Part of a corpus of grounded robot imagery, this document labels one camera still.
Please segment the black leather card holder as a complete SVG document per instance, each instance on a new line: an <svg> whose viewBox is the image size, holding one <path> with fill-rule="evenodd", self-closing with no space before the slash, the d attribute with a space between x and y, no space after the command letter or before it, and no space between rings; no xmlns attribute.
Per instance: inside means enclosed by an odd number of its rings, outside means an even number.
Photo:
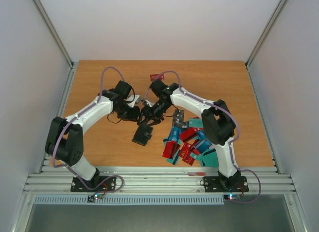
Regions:
<svg viewBox="0 0 319 232"><path fill-rule="evenodd" d="M139 145L145 146L152 137L153 127L149 125L139 125L132 141Z"/></svg>

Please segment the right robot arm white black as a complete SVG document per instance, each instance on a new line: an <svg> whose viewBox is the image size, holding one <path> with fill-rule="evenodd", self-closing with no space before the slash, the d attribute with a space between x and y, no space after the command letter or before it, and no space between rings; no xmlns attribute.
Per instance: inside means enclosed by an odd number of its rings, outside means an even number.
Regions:
<svg viewBox="0 0 319 232"><path fill-rule="evenodd" d="M139 124L153 121L156 125L163 120L163 114L171 106L179 106L200 117L208 141L217 153L219 162L219 183L224 191L229 191L237 186L241 176L239 166L235 160L234 142L235 129L238 123L229 112L223 100L210 101L196 96L177 83L164 84L161 80L154 80L149 86L158 101L150 103L145 97L141 99L144 107L141 111Z"/></svg>

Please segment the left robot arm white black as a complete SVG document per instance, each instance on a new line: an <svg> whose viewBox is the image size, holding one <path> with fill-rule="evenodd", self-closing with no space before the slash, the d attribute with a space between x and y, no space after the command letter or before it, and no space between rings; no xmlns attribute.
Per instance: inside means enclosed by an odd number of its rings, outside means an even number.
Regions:
<svg viewBox="0 0 319 232"><path fill-rule="evenodd" d="M89 191L97 190L102 181L100 172L84 156L83 136L96 122L116 113L120 120L136 122L140 109L139 96L132 86L119 81L115 88L102 90L82 110L66 118L55 117L50 125L45 152L52 161L59 160Z"/></svg>

